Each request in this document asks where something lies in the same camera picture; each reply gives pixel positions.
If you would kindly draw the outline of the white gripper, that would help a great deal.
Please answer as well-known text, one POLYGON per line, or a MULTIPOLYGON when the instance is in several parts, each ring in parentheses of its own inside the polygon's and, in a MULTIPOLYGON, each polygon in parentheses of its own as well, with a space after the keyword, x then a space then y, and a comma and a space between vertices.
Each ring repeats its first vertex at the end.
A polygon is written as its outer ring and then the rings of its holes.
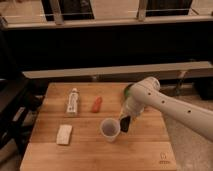
POLYGON ((127 98, 122 106, 122 114, 119 116, 119 120, 126 116, 138 117, 144 111, 144 108, 145 106, 134 98, 127 98))

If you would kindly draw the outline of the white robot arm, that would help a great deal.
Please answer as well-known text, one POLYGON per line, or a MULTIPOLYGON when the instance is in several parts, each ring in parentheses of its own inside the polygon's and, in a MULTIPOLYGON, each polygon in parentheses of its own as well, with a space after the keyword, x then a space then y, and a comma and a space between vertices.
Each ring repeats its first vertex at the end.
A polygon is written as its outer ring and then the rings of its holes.
POLYGON ((120 116, 123 132, 128 132, 133 118, 139 116, 146 106, 151 106, 213 142, 213 111, 161 93, 160 83, 155 77, 136 82, 126 91, 127 97, 120 116))

